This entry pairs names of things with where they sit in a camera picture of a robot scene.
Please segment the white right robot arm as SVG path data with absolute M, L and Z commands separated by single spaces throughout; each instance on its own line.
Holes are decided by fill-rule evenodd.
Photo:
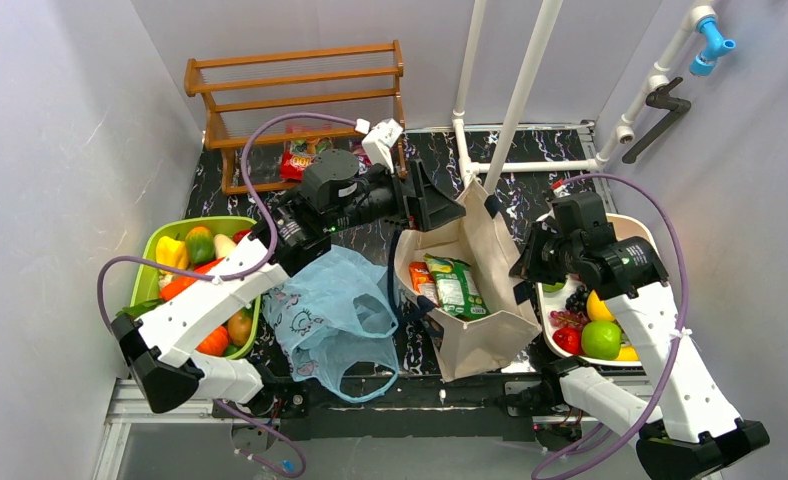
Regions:
M 764 425 L 744 418 L 713 380 L 654 245 L 620 238 L 593 192 L 556 198 L 536 222 L 514 277 L 536 285 L 577 277 L 616 317 L 655 388 L 641 399 L 571 356 L 546 365 L 540 381 L 506 396 L 517 409 L 567 405 L 633 442 L 652 479 L 699 479 L 767 446 Z

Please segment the green Fox's candy bag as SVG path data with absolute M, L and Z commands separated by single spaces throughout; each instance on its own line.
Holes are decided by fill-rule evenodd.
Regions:
M 425 254 L 423 259 L 435 282 L 443 311 L 465 322 L 479 320 L 490 314 L 468 263 L 430 254 Z

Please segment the green custard apple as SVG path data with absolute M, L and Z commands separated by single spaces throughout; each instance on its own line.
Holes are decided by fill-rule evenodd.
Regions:
M 553 284 L 543 284 L 542 289 L 545 293 L 555 293 L 561 291 L 565 287 L 564 282 L 557 282 Z

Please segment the beige canvas tote bag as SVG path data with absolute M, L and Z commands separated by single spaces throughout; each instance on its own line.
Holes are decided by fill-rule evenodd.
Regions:
M 416 323 L 440 338 L 430 342 L 445 382 L 505 368 L 541 332 L 532 305 L 533 288 L 509 275 L 520 252 L 501 214 L 499 199 L 478 182 L 458 196 L 465 215 L 429 232 L 405 230 L 390 241 L 390 296 L 414 307 Z M 412 286 L 409 265 L 431 254 L 462 260 L 471 267 L 473 284 L 487 302 L 488 315 L 462 320 L 424 303 Z

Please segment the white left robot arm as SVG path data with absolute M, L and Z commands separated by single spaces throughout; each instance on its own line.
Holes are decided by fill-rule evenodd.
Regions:
M 199 352 L 209 334 L 327 253 L 337 232 L 378 220 L 428 232 L 465 213 L 420 160 L 401 178 L 386 162 L 361 172 L 351 153 L 326 150 L 212 269 L 186 271 L 191 286 L 149 312 L 118 315 L 109 330 L 153 412 L 194 398 L 247 403 L 262 389 L 261 375 L 247 361 Z

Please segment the orange snack bag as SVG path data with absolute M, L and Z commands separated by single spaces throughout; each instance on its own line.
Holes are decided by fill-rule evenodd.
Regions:
M 429 272 L 425 262 L 411 262 L 409 273 L 413 290 L 420 296 L 426 297 L 435 306 L 439 305 L 438 292 L 434 278 Z

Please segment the light blue plastic bag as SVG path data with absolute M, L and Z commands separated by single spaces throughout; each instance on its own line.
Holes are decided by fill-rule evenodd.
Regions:
M 394 385 L 399 363 L 393 335 L 387 268 L 340 246 L 263 295 L 262 313 L 285 354 L 291 378 L 317 380 L 349 403 L 379 398 Z M 391 372 L 381 387 L 352 394 L 342 389 L 347 371 L 374 364 Z

